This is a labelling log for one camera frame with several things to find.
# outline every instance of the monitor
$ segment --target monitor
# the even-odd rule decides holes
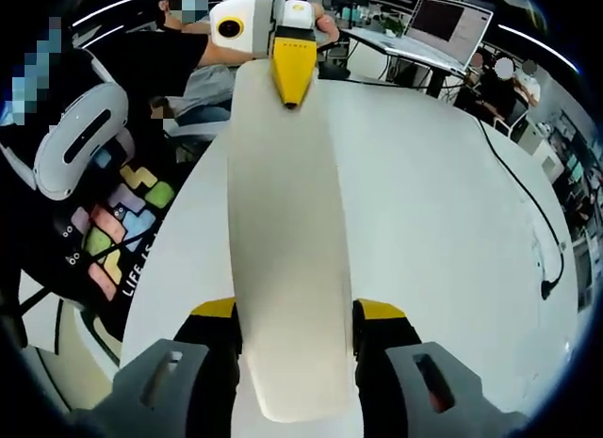
[[[456,0],[418,0],[405,35],[459,61],[465,68],[475,53],[492,11]]]

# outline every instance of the white desk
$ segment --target white desk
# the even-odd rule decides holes
[[[577,322],[571,241],[543,171],[488,127],[500,155],[567,242],[565,273],[547,301],[531,249],[535,207],[472,117],[416,91],[328,83],[353,296],[398,306],[422,340],[439,342],[481,375],[484,394],[498,408],[529,411],[558,377]],[[212,144],[159,231],[130,310],[122,365],[157,339],[173,338],[197,305],[233,295],[225,143],[218,137]],[[558,255],[544,222],[534,219],[553,278]],[[283,436],[285,426],[258,417],[242,376],[247,388],[239,389],[235,430],[252,424],[258,436]],[[315,435],[362,436],[358,405],[339,419],[316,425]],[[312,427],[289,426],[285,434],[308,436]]]
[[[431,96],[438,97],[446,74],[464,76],[464,66],[459,61],[421,41],[407,37],[391,38],[365,28],[341,29],[341,32],[383,55],[407,59],[430,68],[432,79],[427,93]]]

